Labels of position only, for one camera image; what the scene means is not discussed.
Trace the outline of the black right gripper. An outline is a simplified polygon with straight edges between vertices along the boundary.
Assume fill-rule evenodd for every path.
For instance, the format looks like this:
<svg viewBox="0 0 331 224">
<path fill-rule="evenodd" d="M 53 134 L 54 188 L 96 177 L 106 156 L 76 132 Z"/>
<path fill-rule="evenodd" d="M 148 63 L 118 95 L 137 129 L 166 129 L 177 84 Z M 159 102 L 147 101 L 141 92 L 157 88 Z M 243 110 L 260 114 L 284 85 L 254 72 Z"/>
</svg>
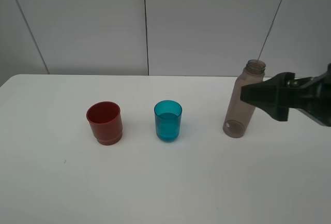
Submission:
<svg viewBox="0 0 331 224">
<path fill-rule="evenodd" d="M 286 122 L 289 108 L 293 108 L 330 127 L 330 65 L 317 77 L 295 79 L 294 73 L 282 72 L 266 81 L 245 85 L 240 100 L 263 110 L 276 121 Z"/>
</svg>

